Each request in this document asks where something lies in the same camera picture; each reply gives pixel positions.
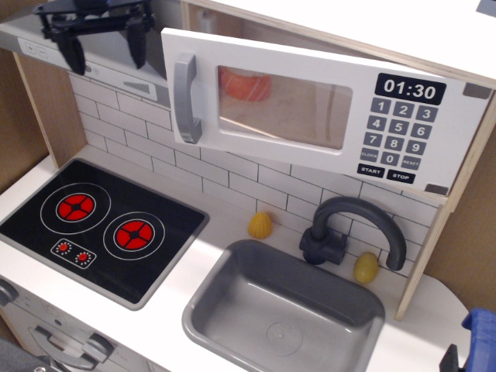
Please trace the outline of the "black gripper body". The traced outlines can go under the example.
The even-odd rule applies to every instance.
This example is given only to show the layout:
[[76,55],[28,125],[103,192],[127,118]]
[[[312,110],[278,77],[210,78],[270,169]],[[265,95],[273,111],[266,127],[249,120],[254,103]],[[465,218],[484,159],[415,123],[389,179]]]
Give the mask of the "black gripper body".
[[46,38],[85,36],[155,26],[150,1],[51,1],[36,5]]

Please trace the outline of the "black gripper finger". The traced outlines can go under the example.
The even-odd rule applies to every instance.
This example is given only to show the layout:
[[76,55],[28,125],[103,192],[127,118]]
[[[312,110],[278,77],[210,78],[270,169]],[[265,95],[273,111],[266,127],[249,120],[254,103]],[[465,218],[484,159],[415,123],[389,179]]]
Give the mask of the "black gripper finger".
[[131,58],[136,68],[140,69],[146,63],[146,27],[142,23],[131,23],[126,33]]
[[71,70],[75,74],[84,75],[85,58],[79,39],[68,33],[58,33],[57,46]]

